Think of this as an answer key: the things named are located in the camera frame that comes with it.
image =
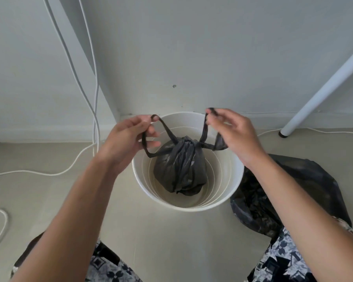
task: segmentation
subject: white pole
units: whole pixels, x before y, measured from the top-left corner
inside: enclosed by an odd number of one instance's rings
[[[353,73],[353,54],[338,71],[320,88],[318,92],[279,132],[280,137],[290,135],[325,99],[328,98]]]

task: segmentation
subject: plastic bag handle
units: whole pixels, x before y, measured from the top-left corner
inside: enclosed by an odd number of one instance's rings
[[[210,111],[212,112],[212,114],[214,114],[215,116],[218,116],[218,113],[216,112],[216,110],[214,108],[209,108]],[[224,141],[224,139],[222,138],[221,134],[217,134],[216,136],[216,141],[215,141],[215,145],[213,144],[207,144],[205,141],[207,140],[208,137],[208,125],[206,124],[207,121],[207,113],[205,114],[205,119],[204,119],[204,127],[202,128],[202,134],[201,134],[201,138],[199,140],[201,147],[202,148],[207,148],[207,149],[211,149],[211,150],[224,150],[227,148],[227,145]]]
[[[173,144],[177,145],[177,143],[179,142],[178,138],[172,133],[172,131],[168,128],[168,126],[165,124],[165,122],[161,118],[160,118],[160,122],[162,123],[163,127],[165,128],[166,133],[170,137]],[[146,146],[146,132],[143,132],[143,134],[142,134],[141,143],[143,145],[143,148],[145,150],[146,155],[149,158],[166,155],[166,154],[169,154],[173,150],[173,148],[167,148],[165,150],[157,151],[155,153],[150,153],[148,151],[147,146]]]

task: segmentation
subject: floor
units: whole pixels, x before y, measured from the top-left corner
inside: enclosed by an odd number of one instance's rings
[[[353,135],[297,130],[287,139],[276,132],[261,137],[269,153],[308,158],[339,183],[353,222]],[[85,143],[0,144],[0,172],[66,169]],[[91,158],[87,151],[66,174],[0,176],[0,208],[10,214],[0,244],[0,282],[27,244],[44,231],[76,177]],[[0,230],[3,217],[0,214]],[[144,281],[243,281],[267,248],[269,239],[243,226],[229,202],[217,208],[182,213],[149,199],[129,166],[117,179],[101,239]]]

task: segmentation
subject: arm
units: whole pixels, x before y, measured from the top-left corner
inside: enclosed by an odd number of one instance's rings
[[[141,133],[157,137],[150,116],[117,124],[76,180],[60,211],[12,278],[13,282],[84,281],[113,184],[142,147]],[[148,142],[149,147],[160,142]]]
[[[254,173],[315,278],[353,281],[353,235],[266,154],[248,118],[231,110],[216,111],[220,117],[210,114],[207,123]]]

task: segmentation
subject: black plastic bag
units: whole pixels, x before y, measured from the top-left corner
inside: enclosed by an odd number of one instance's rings
[[[149,158],[157,157],[153,174],[160,184],[170,193],[182,193],[193,196],[201,191],[207,183],[207,168],[203,148],[224,150],[227,148],[223,138],[218,133],[215,144],[207,144],[208,126],[205,123],[199,141],[188,136],[176,137],[160,118],[170,141],[164,144],[156,153],[150,153],[146,148],[146,135],[142,135],[143,148]]]
[[[270,155],[327,213],[352,222],[336,180],[320,165],[308,159]],[[263,188],[247,168],[242,181],[230,198],[235,216],[246,227],[273,238],[283,227]]]

